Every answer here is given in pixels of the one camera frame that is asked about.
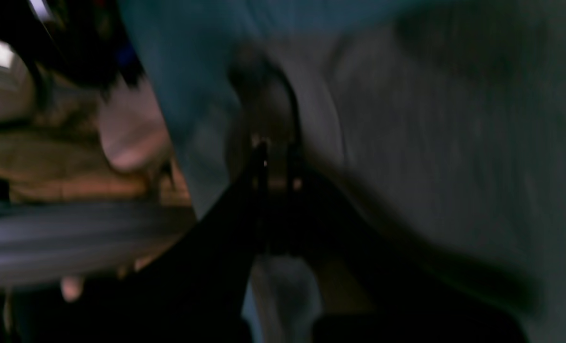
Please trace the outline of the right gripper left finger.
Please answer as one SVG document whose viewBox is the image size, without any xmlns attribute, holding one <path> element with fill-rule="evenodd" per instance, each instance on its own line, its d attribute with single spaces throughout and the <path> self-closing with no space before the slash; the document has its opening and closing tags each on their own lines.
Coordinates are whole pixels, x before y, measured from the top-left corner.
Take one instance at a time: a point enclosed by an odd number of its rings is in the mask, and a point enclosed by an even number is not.
<svg viewBox="0 0 566 343">
<path fill-rule="evenodd" d="M 250 343 L 242 317 L 257 251 L 261 144 L 189 233 L 123 282 L 89 282 L 79 302 L 54 292 L 16 298 L 22 343 Z"/>
</svg>

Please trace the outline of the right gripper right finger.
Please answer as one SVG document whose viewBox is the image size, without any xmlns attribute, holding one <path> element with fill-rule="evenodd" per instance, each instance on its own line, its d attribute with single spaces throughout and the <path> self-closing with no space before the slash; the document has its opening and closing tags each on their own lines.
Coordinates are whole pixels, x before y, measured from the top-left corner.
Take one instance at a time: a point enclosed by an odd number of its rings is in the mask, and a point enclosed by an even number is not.
<svg viewBox="0 0 566 343">
<path fill-rule="evenodd" d="M 316 267 L 340 262 L 350 295 L 366 295 L 367 314 L 328 316 L 319 337 L 382 338 L 390 343 L 526 343 L 505 302 L 533 306 L 528 280 L 413 236 L 393 213 L 371 225 L 327 177 L 307 165 L 299 143 L 286 153 L 289 245 Z"/>
</svg>

